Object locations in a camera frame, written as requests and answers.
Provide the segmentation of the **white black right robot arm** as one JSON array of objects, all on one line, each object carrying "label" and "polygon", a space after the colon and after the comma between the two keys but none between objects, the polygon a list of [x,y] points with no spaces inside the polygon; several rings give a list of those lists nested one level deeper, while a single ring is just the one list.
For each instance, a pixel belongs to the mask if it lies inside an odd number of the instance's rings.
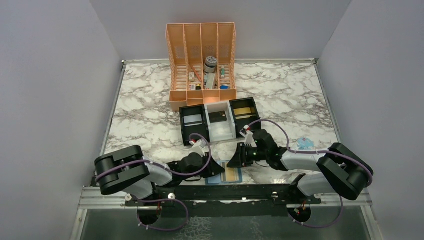
[{"label": "white black right robot arm", "polygon": [[240,133],[245,141],[238,143],[228,168],[249,167],[256,161],[266,163],[276,171],[306,170],[290,185],[286,196],[300,204],[315,194],[336,193],[344,199],[356,200],[372,183],[372,168],[341,143],[329,148],[306,151],[278,146],[266,130]]}]

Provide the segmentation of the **blue leather card holder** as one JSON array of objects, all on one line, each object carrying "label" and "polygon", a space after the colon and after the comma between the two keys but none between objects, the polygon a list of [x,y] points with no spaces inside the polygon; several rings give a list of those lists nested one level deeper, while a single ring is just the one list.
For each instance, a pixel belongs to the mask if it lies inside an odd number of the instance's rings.
[{"label": "blue leather card holder", "polygon": [[[227,167],[227,164],[228,164],[229,162],[230,162],[229,160],[225,160],[225,161],[221,160],[221,161],[218,161],[217,163],[218,163],[221,167],[223,167],[223,168],[224,168],[224,171],[225,171],[225,168],[230,168],[230,167]],[[240,168],[238,168],[238,169],[239,169],[239,173],[240,173],[240,181],[239,181],[239,182],[221,183],[221,174],[222,174],[222,173],[220,173],[220,174],[219,174],[219,175],[217,175],[217,176],[213,176],[213,177],[209,177],[209,178],[207,178],[207,179],[205,180],[205,183],[206,183],[206,185],[226,185],[226,184],[239,184],[239,183],[242,183],[242,182],[243,182],[242,171],[241,171],[241,169],[240,169]]]}]

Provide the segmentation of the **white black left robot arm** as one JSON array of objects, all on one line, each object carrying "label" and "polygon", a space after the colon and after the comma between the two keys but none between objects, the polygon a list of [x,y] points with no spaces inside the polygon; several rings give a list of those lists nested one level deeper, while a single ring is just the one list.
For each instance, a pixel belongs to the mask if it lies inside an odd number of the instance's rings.
[{"label": "white black left robot arm", "polygon": [[191,178],[207,179],[225,172],[204,143],[192,146],[186,157],[170,163],[153,161],[139,145],[133,145],[98,157],[94,166],[102,195],[124,192],[147,206],[157,200],[155,187],[172,188]]}]

